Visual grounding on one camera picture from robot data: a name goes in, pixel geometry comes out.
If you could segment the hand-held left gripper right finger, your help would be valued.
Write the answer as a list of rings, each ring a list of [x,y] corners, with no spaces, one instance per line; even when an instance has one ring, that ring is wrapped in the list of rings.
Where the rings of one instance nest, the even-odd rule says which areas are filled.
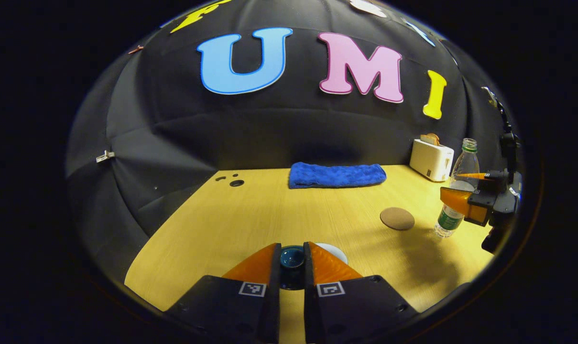
[[[418,316],[383,277],[363,276],[313,242],[304,253],[308,344],[368,344]]]

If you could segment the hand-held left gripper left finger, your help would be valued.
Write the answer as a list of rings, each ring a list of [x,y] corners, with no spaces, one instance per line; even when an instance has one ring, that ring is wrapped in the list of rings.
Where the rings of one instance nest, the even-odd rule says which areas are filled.
[[[277,344],[281,250],[273,243],[223,276],[202,276],[166,313],[215,344]]]

